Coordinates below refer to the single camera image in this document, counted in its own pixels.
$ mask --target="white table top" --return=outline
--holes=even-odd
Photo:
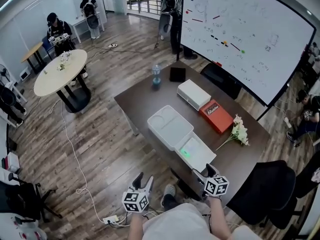
[[[43,97],[56,93],[74,79],[84,68],[87,62],[87,52],[76,49],[70,51],[69,60],[65,63],[65,69],[58,71],[60,56],[56,57],[40,72],[34,83],[34,93]]]
[[[81,15],[78,18],[74,18],[72,19],[70,22],[68,22],[71,26],[76,26],[78,24],[80,24],[81,22],[84,22],[86,20],[86,17],[84,15]]]

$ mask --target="sneaker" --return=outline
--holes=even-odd
[[[161,205],[162,208],[164,208],[164,199],[165,199],[165,195],[167,195],[167,194],[175,197],[176,188],[175,188],[174,185],[168,184],[168,185],[165,186],[164,192],[163,192],[163,197],[161,198],[161,201],[160,201],[160,205]]]
[[[186,60],[196,60],[198,58],[198,55],[192,54],[191,57],[184,57]]]
[[[82,76],[82,78],[87,78],[87,77],[88,77],[88,73],[85,72],[85,73],[83,73],[81,76]]]
[[[290,132],[287,131],[287,132],[286,132],[286,137],[287,137],[287,139],[288,139],[289,141],[291,141],[292,143],[295,143],[295,139],[294,139],[292,133],[290,133]]]
[[[176,55],[176,54],[177,54],[177,51],[176,51],[176,50],[173,50],[173,51],[172,51],[172,54],[173,54],[173,55]]]
[[[24,123],[23,120],[21,120],[21,123],[16,123],[16,127],[19,127],[20,125],[22,125]]]

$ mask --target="round table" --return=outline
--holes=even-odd
[[[64,64],[65,68],[63,70],[57,70],[61,56],[56,57],[37,77],[33,88],[35,95],[44,97],[57,93],[65,103],[68,112],[76,113],[83,110],[91,99],[91,92],[80,75],[80,71],[86,65],[87,57],[88,55],[84,50],[70,51],[69,60]],[[77,77],[81,87],[71,91],[68,84],[75,77]],[[69,94],[68,98],[61,91],[63,87]]]

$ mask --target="dark wooden table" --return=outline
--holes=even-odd
[[[210,94],[211,99],[215,99],[232,117],[235,117],[236,114],[242,117],[244,126],[248,128],[250,146],[244,146],[239,141],[232,140],[216,151],[230,136],[232,129],[230,128],[222,135],[218,134],[198,111],[177,94],[180,83],[169,81],[171,67],[186,68],[186,80],[191,79]],[[129,119],[131,126],[133,124],[137,128],[133,127],[133,132],[138,130],[178,177],[196,193],[199,193],[199,185],[192,176],[191,169],[178,154],[168,150],[149,130],[147,120],[164,106],[170,105],[190,122],[194,127],[194,133],[216,153],[216,158],[211,164],[230,181],[227,194],[222,196],[222,204],[226,205],[243,185],[259,160],[270,137],[269,133],[220,88],[181,61],[161,71],[159,88],[153,86],[153,78],[153,75],[147,77],[114,99]]]

